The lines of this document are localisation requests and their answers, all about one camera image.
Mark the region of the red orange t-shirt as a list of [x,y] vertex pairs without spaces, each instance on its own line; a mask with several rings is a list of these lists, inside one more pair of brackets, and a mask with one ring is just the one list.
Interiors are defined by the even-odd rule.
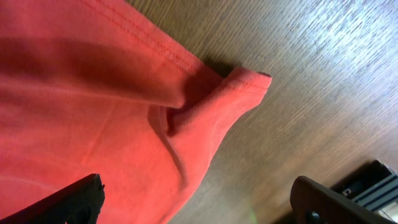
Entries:
[[1,216],[97,173],[100,223],[166,223],[271,77],[221,77],[124,1],[1,1]]

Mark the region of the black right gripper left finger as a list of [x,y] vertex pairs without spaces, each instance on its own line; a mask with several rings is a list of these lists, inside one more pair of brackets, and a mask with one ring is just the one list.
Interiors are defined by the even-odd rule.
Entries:
[[1,219],[1,224],[96,224],[105,192],[99,174],[90,174]]

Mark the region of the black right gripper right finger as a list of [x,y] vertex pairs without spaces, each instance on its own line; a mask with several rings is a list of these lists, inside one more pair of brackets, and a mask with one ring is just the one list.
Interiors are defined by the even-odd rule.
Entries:
[[394,224],[306,176],[295,179],[290,205],[297,223]]

